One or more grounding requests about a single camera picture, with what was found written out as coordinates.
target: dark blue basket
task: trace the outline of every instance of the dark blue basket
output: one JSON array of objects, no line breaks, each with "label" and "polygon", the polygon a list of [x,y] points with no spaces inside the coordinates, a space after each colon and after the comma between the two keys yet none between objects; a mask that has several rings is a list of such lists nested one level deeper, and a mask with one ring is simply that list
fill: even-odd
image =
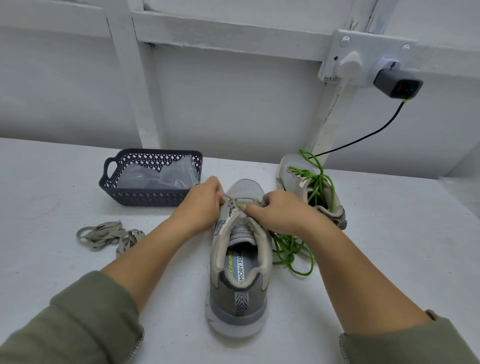
[{"label": "dark blue basket", "polygon": [[[189,190],[147,190],[137,188],[117,188],[117,182],[125,167],[131,163],[152,168],[158,172],[163,166],[191,155],[199,178],[202,176],[203,155],[196,150],[167,149],[124,149],[115,157],[107,158],[103,166],[103,176],[98,183],[115,201],[124,206],[178,206]],[[117,163],[112,176],[107,175],[108,165]]]}]

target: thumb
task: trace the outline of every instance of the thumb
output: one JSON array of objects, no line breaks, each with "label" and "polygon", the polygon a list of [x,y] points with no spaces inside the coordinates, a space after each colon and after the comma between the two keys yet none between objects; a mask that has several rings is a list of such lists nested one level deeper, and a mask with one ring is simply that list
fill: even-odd
[{"label": "thumb", "polygon": [[265,219],[265,209],[266,207],[260,207],[254,204],[242,206],[242,211],[245,213],[245,215],[257,220],[260,224],[262,224],[263,220]]}]

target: black charger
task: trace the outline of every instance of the black charger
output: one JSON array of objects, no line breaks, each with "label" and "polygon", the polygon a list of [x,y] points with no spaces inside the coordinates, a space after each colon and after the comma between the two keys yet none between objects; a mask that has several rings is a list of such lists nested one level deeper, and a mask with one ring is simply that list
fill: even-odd
[{"label": "black charger", "polygon": [[421,89],[423,81],[410,72],[385,68],[377,73],[373,84],[388,97],[411,100]]}]

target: gray shoelace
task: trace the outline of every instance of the gray shoelace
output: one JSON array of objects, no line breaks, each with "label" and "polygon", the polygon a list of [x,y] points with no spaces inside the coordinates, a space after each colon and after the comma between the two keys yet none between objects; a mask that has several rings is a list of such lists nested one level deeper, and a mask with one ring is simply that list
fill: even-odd
[{"label": "gray shoelace", "polygon": [[104,222],[98,226],[85,226],[77,231],[78,241],[94,250],[118,244],[117,257],[132,248],[144,236],[145,233],[141,230],[126,231],[120,220]]}]

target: skechers sneaker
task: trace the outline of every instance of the skechers sneaker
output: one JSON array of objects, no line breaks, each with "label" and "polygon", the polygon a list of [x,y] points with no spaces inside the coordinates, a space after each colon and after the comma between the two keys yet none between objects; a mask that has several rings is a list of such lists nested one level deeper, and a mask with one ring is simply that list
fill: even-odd
[{"label": "skechers sneaker", "polygon": [[260,203],[263,195],[255,181],[236,182],[227,191],[215,225],[206,308],[212,328],[225,336],[253,335],[266,321],[271,237],[241,210],[244,204]]},{"label": "skechers sneaker", "polygon": [[[316,166],[320,169],[320,174],[315,166],[307,161],[306,157],[300,154],[287,154],[282,158],[278,167],[277,188],[294,193],[302,201],[326,215],[341,230],[344,230],[347,228],[345,210],[340,204],[330,178],[323,174],[319,163]],[[322,183],[322,185],[315,186],[315,182]]]}]

